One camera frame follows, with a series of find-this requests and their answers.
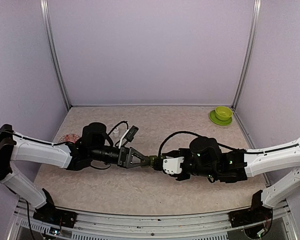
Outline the green weekly pill organizer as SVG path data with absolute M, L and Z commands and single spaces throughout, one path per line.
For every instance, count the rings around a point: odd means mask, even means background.
M 142 166 L 143 167 L 151 167 L 153 168 L 155 166 L 155 163 L 157 162 L 158 157 L 156 155 L 150 155 L 143 160 Z

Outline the white pill bottle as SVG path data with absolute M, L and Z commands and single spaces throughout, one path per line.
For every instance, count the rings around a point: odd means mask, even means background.
M 119 130 L 118 127 L 115 128 L 115 129 L 113 130 L 113 135 L 114 135 L 114 137 L 116 137 L 116 138 L 120 135 L 120 130 Z

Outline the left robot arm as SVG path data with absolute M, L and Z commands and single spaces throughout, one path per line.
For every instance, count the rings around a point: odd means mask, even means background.
M 27 161 L 52 165 L 68 171 L 80 171 L 91 166 L 92 161 L 130 169 L 150 165 L 149 157 L 124 145 L 115 147 L 101 122 L 92 122 L 82 130 L 76 142 L 61 143 L 33 139 L 13 131 L 4 124 L 0 128 L 0 183 L 19 195 L 36 209 L 47 221 L 60 218 L 60 211 L 45 189 L 38 189 L 13 164 Z

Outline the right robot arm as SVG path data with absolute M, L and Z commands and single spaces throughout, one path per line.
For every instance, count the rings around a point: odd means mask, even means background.
M 236 183 L 281 169 L 292 170 L 274 185 L 256 192 L 246 218 L 256 222 L 266 209 L 274 208 L 300 189 L 300 137 L 291 142 L 263 149 L 234 149 L 223 153 L 221 144 L 214 138 L 197 137 L 188 148 L 177 151 L 175 158 L 163 162 L 163 169 L 177 180 L 187 180 L 191 175 L 202 176 L 210 182 Z

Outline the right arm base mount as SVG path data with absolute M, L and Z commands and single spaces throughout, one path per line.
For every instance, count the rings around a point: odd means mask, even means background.
M 229 221 L 232 228 L 251 225 L 265 220 L 269 220 L 273 216 L 272 208 L 260 208 L 251 210 L 250 208 L 234 210 L 228 213 Z

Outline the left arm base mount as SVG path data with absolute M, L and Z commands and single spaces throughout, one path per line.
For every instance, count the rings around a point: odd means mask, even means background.
M 44 223 L 73 228 L 77 219 L 77 213 L 58 208 L 46 208 L 36 210 L 33 214 L 33 218 Z

